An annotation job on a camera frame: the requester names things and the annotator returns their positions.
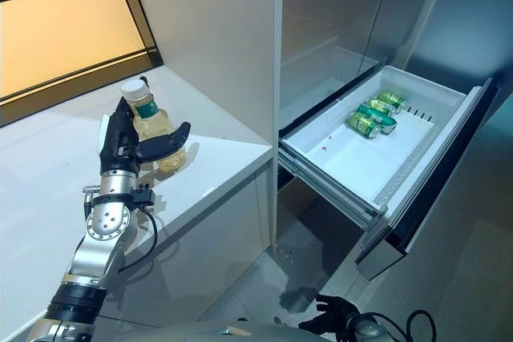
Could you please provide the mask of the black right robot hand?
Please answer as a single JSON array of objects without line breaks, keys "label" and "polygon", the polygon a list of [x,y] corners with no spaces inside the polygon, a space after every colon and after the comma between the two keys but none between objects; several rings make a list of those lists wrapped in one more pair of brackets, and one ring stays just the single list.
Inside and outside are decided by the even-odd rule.
[{"label": "black right robot hand", "polygon": [[349,337],[349,322],[360,315],[357,307],[340,296],[315,296],[316,309],[321,313],[298,324],[299,329],[315,335],[333,333],[339,340]]}]

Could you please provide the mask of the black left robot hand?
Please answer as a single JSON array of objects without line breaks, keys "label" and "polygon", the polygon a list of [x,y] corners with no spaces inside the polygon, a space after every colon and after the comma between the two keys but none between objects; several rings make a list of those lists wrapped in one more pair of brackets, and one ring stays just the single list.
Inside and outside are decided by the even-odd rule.
[{"label": "black left robot hand", "polygon": [[99,153],[100,174],[128,171],[139,175],[142,163],[151,163],[174,155],[186,143],[191,124],[182,123],[177,130],[139,141],[134,127],[135,115],[124,97],[119,100],[107,124],[103,148]]}]

